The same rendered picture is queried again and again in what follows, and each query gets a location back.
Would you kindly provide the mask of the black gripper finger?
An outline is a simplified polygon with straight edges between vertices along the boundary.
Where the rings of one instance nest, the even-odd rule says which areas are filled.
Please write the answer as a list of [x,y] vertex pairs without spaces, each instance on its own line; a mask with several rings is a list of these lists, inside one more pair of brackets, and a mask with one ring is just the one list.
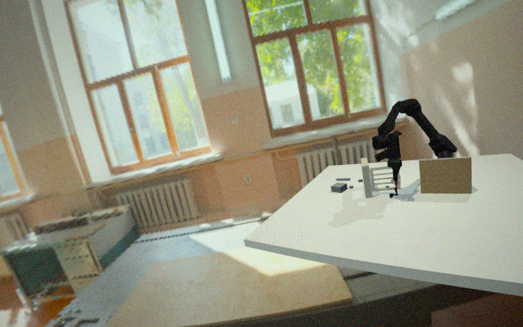
[[394,176],[397,176],[401,166],[400,167],[391,167],[391,168],[392,168],[392,171],[394,173]]

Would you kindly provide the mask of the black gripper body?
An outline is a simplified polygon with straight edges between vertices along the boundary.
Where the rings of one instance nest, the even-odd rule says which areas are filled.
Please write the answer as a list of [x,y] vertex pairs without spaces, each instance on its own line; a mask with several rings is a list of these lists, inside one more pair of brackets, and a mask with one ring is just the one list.
[[388,152],[388,154],[390,156],[389,160],[387,161],[387,166],[388,167],[400,167],[400,166],[402,166],[402,160],[398,159],[398,158],[401,158],[400,145],[387,147],[387,152]]

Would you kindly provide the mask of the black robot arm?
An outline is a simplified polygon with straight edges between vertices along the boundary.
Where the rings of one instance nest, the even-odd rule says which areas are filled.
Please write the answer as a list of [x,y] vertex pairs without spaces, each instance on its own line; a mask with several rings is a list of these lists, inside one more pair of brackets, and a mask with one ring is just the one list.
[[[426,135],[430,138],[428,145],[434,154],[437,156],[437,159],[442,158],[453,158],[454,154],[457,151],[457,148],[452,144],[452,142],[444,135],[438,133],[438,131],[431,125],[430,121],[422,112],[422,106],[416,99],[406,99],[404,101],[398,101],[392,106],[391,112],[388,114],[386,120],[378,127],[378,136],[373,136],[373,148],[378,151],[385,149],[389,146],[398,146],[399,145],[399,135],[398,130],[394,130],[394,133],[390,132],[395,127],[395,120],[400,113],[405,113],[408,116],[412,116],[418,125],[423,129]],[[388,135],[389,134],[389,135]],[[388,135],[388,136],[387,136]],[[375,155],[376,160],[379,162],[382,159],[389,159],[390,156],[385,149],[383,152]]]

